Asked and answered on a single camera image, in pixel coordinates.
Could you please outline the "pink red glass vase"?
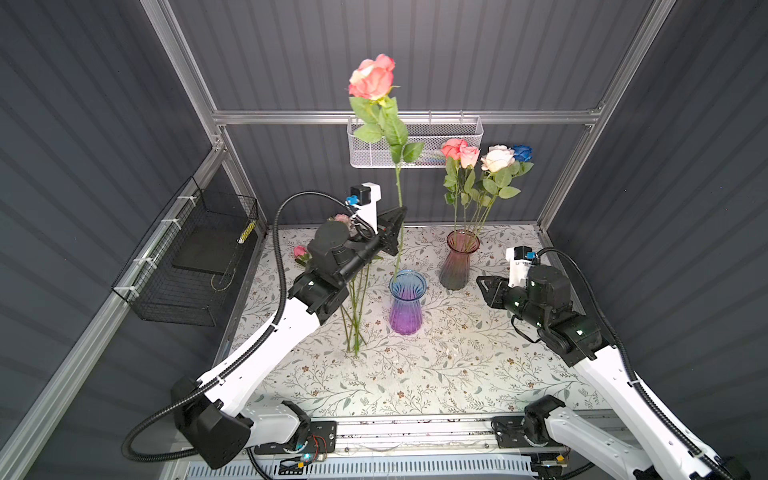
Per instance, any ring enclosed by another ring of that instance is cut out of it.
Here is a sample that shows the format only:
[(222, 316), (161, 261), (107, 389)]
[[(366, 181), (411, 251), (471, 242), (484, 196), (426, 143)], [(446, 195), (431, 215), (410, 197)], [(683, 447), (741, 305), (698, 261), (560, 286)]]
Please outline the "pink red glass vase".
[(469, 282), (471, 256), (479, 249), (478, 236), (465, 229), (447, 235), (448, 256), (439, 271), (440, 284), (448, 290), (463, 289)]

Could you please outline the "blue purple glass vase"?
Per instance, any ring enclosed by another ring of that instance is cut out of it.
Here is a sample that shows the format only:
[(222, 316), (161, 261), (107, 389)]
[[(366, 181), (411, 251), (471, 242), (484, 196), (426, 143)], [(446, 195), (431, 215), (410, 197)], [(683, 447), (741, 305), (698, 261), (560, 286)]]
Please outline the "blue purple glass vase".
[(392, 330), (408, 336), (422, 326), (421, 300), (428, 289), (426, 279), (414, 270), (401, 270), (390, 281), (393, 304), (389, 314)]

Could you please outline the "coral pink rose stem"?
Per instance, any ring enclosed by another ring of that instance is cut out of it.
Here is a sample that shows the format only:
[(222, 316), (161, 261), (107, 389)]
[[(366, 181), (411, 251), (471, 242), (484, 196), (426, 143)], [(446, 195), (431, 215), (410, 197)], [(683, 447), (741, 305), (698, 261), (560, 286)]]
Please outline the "coral pink rose stem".
[(453, 223), (454, 228), (457, 228), (458, 206), (461, 203), (464, 185), (463, 174), (473, 168), (474, 149), (466, 140), (452, 138), (442, 144), (440, 151), (445, 158), (446, 174), (443, 181), (443, 186), (447, 190), (445, 201), (453, 207)]

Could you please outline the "light pink rose stem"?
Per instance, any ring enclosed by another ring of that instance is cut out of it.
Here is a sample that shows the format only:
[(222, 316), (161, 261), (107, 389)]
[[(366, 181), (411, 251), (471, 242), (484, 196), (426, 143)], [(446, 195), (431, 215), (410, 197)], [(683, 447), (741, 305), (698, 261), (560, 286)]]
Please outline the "light pink rose stem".
[(456, 183), (456, 206), (462, 210), (462, 230), (472, 230), (472, 224), (477, 221), (480, 206), (478, 201), (481, 198), (480, 192), (476, 187), (477, 174), (476, 164), (479, 158), (480, 150), (477, 147), (469, 145), (465, 140), (460, 140), (458, 145), (457, 163), (457, 183)]

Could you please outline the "white rose stem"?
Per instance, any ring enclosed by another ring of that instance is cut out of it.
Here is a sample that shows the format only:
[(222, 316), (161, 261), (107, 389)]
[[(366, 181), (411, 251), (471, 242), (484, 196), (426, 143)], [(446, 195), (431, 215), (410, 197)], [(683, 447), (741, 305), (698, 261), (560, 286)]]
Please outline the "white rose stem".
[(470, 229), (477, 236), (480, 236), (498, 201), (512, 199), (521, 193), (512, 185), (512, 181), (522, 173), (516, 155), (512, 147), (495, 145), (480, 159), (477, 176), (467, 190), (475, 204)]

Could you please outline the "pink peach rose stem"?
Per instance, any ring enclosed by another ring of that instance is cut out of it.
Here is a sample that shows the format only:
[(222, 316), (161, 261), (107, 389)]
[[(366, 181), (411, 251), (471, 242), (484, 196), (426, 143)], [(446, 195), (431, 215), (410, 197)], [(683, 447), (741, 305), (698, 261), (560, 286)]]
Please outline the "pink peach rose stem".
[(349, 103), (355, 116), (363, 122), (354, 136), (368, 144), (385, 140), (395, 166), (398, 206), (404, 206), (401, 170), (415, 162), (424, 149), (422, 142), (411, 142), (406, 124), (399, 116), (397, 99), (391, 96), (395, 61), (386, 54), (365, 59), (348, 80)]

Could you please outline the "blue rose stem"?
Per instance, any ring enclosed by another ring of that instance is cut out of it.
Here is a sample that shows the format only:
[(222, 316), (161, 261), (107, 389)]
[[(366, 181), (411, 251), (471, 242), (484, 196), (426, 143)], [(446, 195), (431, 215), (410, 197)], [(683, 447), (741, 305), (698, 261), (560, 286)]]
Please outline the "blue rose stem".
[(514, 169), (513, 177), (526, 175), (534, 166), (533, 148), (527, 145), (513, 145)]

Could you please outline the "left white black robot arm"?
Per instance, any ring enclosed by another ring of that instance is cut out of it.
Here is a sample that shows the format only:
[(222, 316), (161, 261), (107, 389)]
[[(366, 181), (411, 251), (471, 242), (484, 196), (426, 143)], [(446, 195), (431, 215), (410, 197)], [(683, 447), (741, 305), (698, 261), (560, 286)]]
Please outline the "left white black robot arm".
[(352, 235), (348, 226), (328, 221), (308, 243), (309, 261), (287, 292), (282, 314), (267, 323), (233, 354), (198, 378), (214, 384), (174, 414), (177, 429), (194, 453), (212, 469), (230, 463), (251, 447), (302, 448), (310, 436), (308, 415), (290, 401), (252, 409), (251, 396), (283, 358), (318, 330), (344, 303), (350, 280), (381, 252), (395, 256), (406, 208), (374, 219), (374, 236)]

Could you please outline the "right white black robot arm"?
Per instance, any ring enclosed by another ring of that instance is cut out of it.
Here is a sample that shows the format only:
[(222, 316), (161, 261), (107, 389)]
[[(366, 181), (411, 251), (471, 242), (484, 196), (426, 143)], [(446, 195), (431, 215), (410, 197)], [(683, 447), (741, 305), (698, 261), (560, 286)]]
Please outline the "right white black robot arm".
[(616, 479), (750, 478), (738, 459), (718, 455), (658, 398), (605, 321), (574, 311), (570, 282), (557, 268), (517, 260), (508, 279), (481, 276), (477, 284), (490, 308), (534, 326), (540, 342), (608, 402), (637, 443), (608, 434), (552, 395), (526, 406), (516, 427), (493, 420), (500, 435), (568, 447)]

